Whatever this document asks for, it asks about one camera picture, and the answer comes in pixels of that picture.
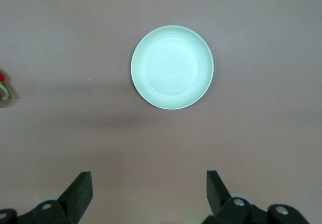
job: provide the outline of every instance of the mint green plate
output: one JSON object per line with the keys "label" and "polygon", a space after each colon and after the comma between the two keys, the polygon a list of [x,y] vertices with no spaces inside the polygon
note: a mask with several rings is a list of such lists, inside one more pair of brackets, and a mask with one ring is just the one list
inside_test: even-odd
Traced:
{"label": "mint green plate", "polygon": [[182,26],[164,26],[148,33],[136,47],[131,63],[137,91],[164,109],[180,109],[198,101],[207,91],[213,71],[207,43]]}

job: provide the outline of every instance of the bolt head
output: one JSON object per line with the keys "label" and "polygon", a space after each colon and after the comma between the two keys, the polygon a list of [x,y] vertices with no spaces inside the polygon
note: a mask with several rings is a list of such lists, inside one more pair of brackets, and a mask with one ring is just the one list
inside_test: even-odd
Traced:
{"label": "bolt head", "polygon": [[47,210],[47,209],[49,209],[49,208],[51,208],[51,204],[50,204],[50,203],[44,204],[44,205],[41,207],[41,209],[42,209],[42,210]]}
{"label": "bolt head", "polygon": [[285,207],[276,206],[275,209],[277,210],[278,213],[280,213],[282,215],[288,215],[288,211]]}
{"label": "bolt head", "polygon": [[238,205],[238,206],[244,206],[245,203],[242,199],[235,199],[233,200],[233,202],[235,203],[235,205]]}
{"label": "bolt head", "polygon": [[3,212],[3,213],[0,213],[0,220],[1,219],[5,219],[7,217],[7,213]]}

